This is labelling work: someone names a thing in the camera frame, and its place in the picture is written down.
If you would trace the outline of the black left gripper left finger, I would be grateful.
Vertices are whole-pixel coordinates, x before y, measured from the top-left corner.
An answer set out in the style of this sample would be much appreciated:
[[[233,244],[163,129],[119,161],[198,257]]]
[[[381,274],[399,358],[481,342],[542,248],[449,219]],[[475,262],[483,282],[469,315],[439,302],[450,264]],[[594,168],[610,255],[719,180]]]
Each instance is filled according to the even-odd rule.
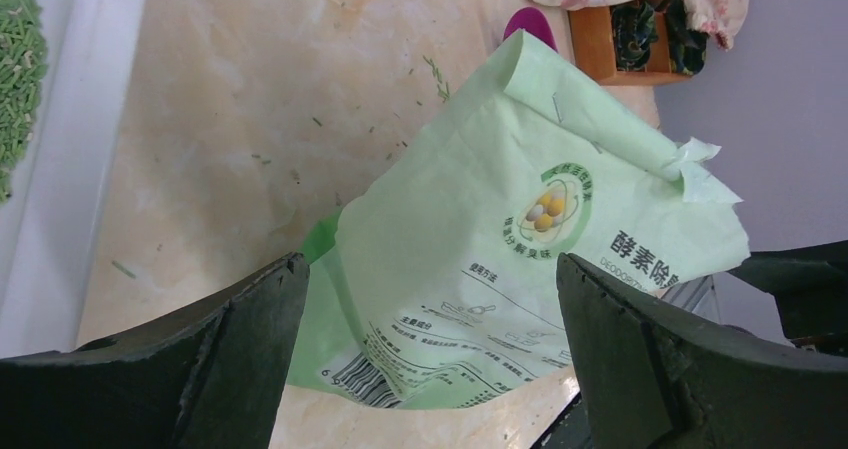
[[[1,362],[5,448],[265,448],[310,269],[288,254],[71,352]]]

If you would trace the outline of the white plastic litter box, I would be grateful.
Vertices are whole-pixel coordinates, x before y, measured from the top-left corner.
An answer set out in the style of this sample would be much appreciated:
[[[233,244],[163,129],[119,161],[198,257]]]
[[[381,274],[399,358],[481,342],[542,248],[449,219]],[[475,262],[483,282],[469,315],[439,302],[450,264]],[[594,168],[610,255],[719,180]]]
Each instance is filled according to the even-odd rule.
[[[37,0],[47,71],[1,207],[1,354],[76,344],[146,0]]]

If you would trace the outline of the green cat litter bag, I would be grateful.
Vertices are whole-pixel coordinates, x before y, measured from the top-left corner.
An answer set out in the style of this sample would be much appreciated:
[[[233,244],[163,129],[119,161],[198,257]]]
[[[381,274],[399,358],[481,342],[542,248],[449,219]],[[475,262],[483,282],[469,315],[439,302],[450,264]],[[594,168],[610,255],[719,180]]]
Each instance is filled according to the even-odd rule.
[[[738,266],[739,197],[547,44],[506,39],[391,169],[303,243],[287,381],[469,408],[571,362],[557,259],[648,294]]]

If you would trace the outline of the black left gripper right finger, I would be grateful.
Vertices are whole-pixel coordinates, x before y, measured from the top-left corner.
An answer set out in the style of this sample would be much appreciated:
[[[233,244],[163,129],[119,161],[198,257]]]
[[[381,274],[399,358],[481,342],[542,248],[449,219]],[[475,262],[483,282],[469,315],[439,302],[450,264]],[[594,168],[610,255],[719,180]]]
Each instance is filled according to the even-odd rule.
[[[556,284],[596,448],[843,448],[847,361],[641,292],[574,254]]]

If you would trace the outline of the purple plastic scoop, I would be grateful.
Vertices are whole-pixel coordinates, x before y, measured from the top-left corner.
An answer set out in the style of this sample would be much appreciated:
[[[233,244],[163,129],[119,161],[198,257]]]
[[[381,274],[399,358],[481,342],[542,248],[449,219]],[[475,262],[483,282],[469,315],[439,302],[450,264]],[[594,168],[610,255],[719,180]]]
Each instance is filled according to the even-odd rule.
[[[519,30],[536,37],[554,52],[558,51],[552,28],[541,10],[535,7],[524,7],[516,11],[506,24],[503,40],[508,39]]]

